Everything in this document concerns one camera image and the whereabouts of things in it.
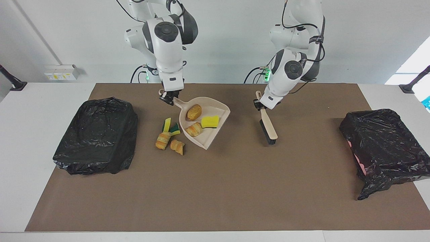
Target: dustpan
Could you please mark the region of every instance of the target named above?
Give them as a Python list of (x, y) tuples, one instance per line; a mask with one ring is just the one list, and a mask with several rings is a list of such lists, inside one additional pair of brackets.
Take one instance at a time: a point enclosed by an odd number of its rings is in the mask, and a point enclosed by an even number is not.
[[(203, 96), (193, 98), (189, 102), (184, 102), (175, 97), (173, 98), (173, 102), (176, 106), (181, 108), (181, 112), (179, 113), (179, 125), (184, 131), (184, 135), (196, 145), (202, 147), (203, 149), (208, 149), (212, 141), (215, 139), (215, 136), (220, 131), (222, 125), (227, 120), (227, 117), (230, 114), (230, 109), (227, 107), (227, 105), (215, 99)], [(190, 121), (187, 119), (187, 112), (195, 104), (198, 104), (202, 107), (202, 115), (200, 115), (197, 120)], [(201, 123), (203, 117), (215, 115), (219, 116), (217, 128), (205, 128), (203, 129), (203, 132), (196, 137), (191, 137), (187, 132), (185, 132), (185, 129), (193, 125), (195, 122)]]

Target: black bristles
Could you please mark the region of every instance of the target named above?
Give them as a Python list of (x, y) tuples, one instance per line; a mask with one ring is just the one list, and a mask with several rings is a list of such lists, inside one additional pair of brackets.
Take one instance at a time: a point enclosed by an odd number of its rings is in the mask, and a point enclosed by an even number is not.
[(261, 125), (261, 127), (263, 128), (263, 132), (264, 132), (264, 135), (266, 136), (267, 143), (268, 143), (269, 145), (274, 145), (274, 144), (276, 143), (276, 140), (272, 140), (272, 139), (269, 137), (269, 134), (267, 133), (266, 127), (264, 126), (264, 123), (263, 123), (263, 120), (262, 120), (262, 119), (260, 119), (260, 125)]

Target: black cable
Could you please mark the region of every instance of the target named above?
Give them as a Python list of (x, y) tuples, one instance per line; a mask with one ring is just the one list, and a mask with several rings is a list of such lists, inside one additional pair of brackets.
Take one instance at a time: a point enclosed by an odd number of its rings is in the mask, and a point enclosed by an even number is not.
[(324, 46), (323, 46), (323, 44), (322, 43), (320, 43), (319, 44), (319, 47), (320, 47), (320, 49), (322, 50), (322, 52), (323, 52), (323, 54), (322, 54), (322, 58), (321, 59), (319, 59), (319, 60), (309, 60), (309, 59), (306, 59), (306, 60), (308, 60), (308, 61), (312, 61), (312, 62), (320, 62), (320, 61), (322, 61), (323, 59), (324, 59), (324, 57), (326, 56), (326, 50), (324, 49)]
[(297, 89), (296, 91), (294, 91), (294, 92), (292, 92), (292, 93), (288, 93), (288, 94), (294, 94), (294, 93), (296, 93), (296, 92), (298, 92), (298, 91), (300, 91), (300, 89), (302, 89), (304, 86), (306, 86), (306, 84), (308, 84), (309, 83), (309, 81), (307, 81), (305, 84), (303, 84), (299, 89)]
[(138, 22), (142, 22), (142, 23), (144, 23), (144, 21), (140, 21), (140, 20), (137, 20), (137, 19), (135, 19), (135, 18), (133, 18), (130, 14), (129, 14), (129, 12), (127, 12), (127, 10), (120, 4), (120, 2), (117, 0), (117, 3), (121, 6), (121, 8), (124, 10), (124, 12), (126, 12), (126, 14), (130, 17), (130, 18), (132, 18), (134, 21), (138, 21)]
[(254, 80), (252, 80), (252, 84), (255, 84), (255, 79), (257, 78), (257, 76), (260, 76), (260, 77), (261, 77), (261, 75), (263, 75), (263, 72), (264, 72), (264, 71), (262, 71), (261, 73), (257, 73), (257, 74), (254, 76)]
[(141, 72), (139, 72), (138, 74), (137, 74), (137, 81), (138, 81), (138, 83), (140, 83), (140, 74), (141, 73), (145, 73), (146, 74), (146, 71), (141, 71)]
[(246, 75), (246, 78), (245, 78), (245, 80), (243, 81), (243, 84), (245, 84), (245, 83), (246, 83), (246, 80), (248, 79), (249, 75), (250, 75), (252, 72), (254, 72), (255, 70), (258, 70), (258, 69), (260, 69), (260, 67), (256, 67), (256, 68), (252, 69), (252, 70), (251, 70), (251, 71)]
[(273, 59), (275, 58), (276, 54), (272, 57), (272, 59), (270, 59), (269, 63), (266, 65), (267, 67), (269, 67), (270, 63), (272, 63)]
[(135, 69), (135, 71), (133, 72), (132, 78), (130, 79), (130, 83), (133, 83), (134, 75), (136, 74), (137, 70), (138, 70), (138, 69), (140, 69), (140, 68), (143, 68), (143, 66), (142, 66), (142, 65), (140, 65), (140, 66), (138, 66), (138, 67)]
[(260, 78), (262, 77), (262, 76), (264, 76), (265, 74), (264, 74), (264, 71), (262, 71), (261, 73), (260, 73), (260, 76), (258, 77), (258, 79), (257, 79), (257, 84), (258, 84), (258, 82), (260, 81)]
[(316, 25), (313, 25), (313, 24), (301, 24), (301, 25), (296, 25), (296, 26), (291, 26), (291, 27), (285, 26), (285, 24), (284, 24), (284, 14), (285, 14), (285, 8), (286, 7), (287, 7), (287, 2), (285, 2), (285, 4), (284, 4), (284, 10), (282, 11), (282, 19), (281, 19), (282, 26), (284, 28), (297, 28), (297, 27), (301, 27), (301, 26), (312, 26), (312, 27), (315, 27), (316, 29), (318, 29), (318, 27)]
[(181, 6), (181, 9), (182, 9), (181, 14), (178, 16), (178, 18), (180, 18), (180, 17), (182, 17), (182, 16), (184, 15), (184, 13), (185, 13), (185, 7), (184, 7), (184, 5), (183, 5), (182, 3), (180, 3), (179, 1), (177, 1), (177, 2), (178, 2), (178, 4), (179, 4), (179, 6)]

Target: bread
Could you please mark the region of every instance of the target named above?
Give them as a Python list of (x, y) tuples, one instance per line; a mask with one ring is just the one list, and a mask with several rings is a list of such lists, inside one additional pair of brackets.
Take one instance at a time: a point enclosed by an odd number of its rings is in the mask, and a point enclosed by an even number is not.
[(163, 132), (159, 134), (157, 141), (155, 142), (155, 147), (165, 150), (167, 143), (169, 142), (171, 137), (171, 133), (169, 132)]
[(198, 104), (192, 106), (187, 112), (187, 118), (190, 121), (195, 121), (200, 117), (200, 115), (202, 115), (202, 107)]
[(187, 132), (191, 137), (195, 137), (203, 132), (203, 128), (199, 122), (196, 122), (190, 127), (186, 128), (185, 132)]
[(172, 140), (170, 148), (180, 155), (184, 155), (184, 143), (178, 140)]

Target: dustpan handle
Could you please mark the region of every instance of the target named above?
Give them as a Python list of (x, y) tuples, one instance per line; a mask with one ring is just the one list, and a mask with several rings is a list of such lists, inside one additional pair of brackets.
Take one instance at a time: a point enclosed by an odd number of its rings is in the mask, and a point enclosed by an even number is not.
[(181, 109), (185, 108), (185, 104), (187, 104), (186, 102), (183, 102), (182, 100), (180, 100), (180, 99), (179, 99), (179, 98), (177, 98), (177, 97), (173, 97), (173, 103), (174, 103), (176, 106), (180, 107)]

